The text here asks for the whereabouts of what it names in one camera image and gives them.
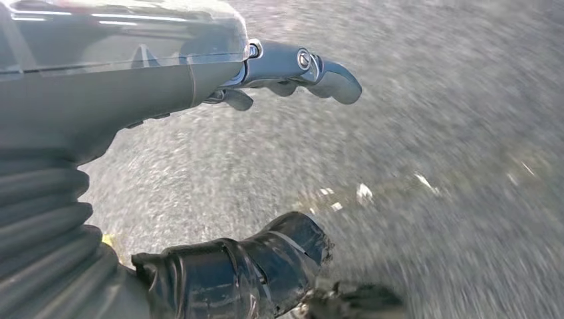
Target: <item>asphalt road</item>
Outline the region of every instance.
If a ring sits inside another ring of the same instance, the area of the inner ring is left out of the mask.
[[[363,97],[257,91],[123,131],[84,167],[91,223],[157,252],[301,209],[337,244],[332,275],[390,285],[409,318],[564,318],[561,0],[232,4]]]

